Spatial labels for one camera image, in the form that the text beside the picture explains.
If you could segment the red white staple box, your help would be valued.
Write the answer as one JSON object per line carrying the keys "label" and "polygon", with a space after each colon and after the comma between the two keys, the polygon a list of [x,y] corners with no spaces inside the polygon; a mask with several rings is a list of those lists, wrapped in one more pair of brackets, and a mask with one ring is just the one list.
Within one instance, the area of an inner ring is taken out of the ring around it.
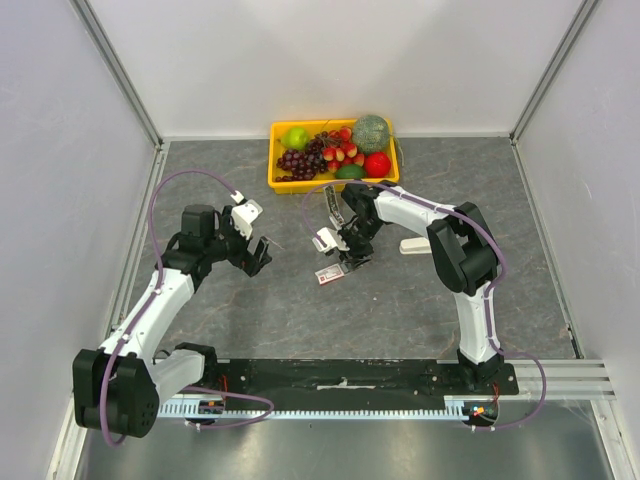
{"label": "red white staple box", "polygon": [[346,262],[335,263],[315,272],[316,279],[320,286],[327,285],[344,278],[353,273],[357,266]]}

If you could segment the green white stapler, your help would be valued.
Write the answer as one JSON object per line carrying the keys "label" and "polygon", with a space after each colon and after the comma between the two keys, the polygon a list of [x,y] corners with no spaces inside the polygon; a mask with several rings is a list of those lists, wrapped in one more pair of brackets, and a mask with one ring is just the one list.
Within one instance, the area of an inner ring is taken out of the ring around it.
{"label": "green white stapler", "polygon": [[341,215],[335,187],[333,185],[325,186],[323,188],[323,192],[329,213],[329,220],[336,230],[340,230],[345,225],[346,221]]}

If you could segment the white rectangular case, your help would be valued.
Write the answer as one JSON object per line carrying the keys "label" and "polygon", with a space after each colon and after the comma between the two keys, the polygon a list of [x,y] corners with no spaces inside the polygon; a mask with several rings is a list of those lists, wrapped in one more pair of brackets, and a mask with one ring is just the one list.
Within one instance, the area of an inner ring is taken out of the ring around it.
{"label": "white rectangular case", "polygon": [[399,251],[402,255],[422,255],[432,252],[429,240],[423,237],[402,240]]}

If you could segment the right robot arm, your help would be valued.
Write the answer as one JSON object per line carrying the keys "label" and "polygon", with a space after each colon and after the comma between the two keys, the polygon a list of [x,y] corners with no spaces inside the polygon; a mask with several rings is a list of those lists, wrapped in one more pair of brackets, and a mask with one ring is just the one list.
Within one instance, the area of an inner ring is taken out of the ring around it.
{"label": "right robot arm", "polygon": [[454,294],[460,328],[457,377],[467,392],[496,392],[509,379],[495,333],[493,289],[503,273],[503,255],[478,207],[444,205],[391,183],[349,183],[342,200],[354,212],[340,227],[339,258],[356,269],[368,262],[372,240],[389,224],[402,226],[429,243],[435,271]]}

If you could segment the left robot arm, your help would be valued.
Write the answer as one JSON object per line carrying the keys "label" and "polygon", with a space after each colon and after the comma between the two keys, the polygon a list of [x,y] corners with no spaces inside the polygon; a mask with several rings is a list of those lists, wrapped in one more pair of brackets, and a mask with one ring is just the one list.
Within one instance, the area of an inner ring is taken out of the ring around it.
{"label": "left robot arm", "polygon": [[159,343],[182,307],[195,295],[214,264],[227,262],[255,276],[271,258],[260,238],[249,248],[253,224],[262,214],[253,200],[216,210],[189,205],[150,283],[122,324],[95,350],[83,349],[72,364],[75,422],[142,438],[160,408],[186,387],[208,393],[219,382],[212,347],[183,343],[169,356],[154,360]]}

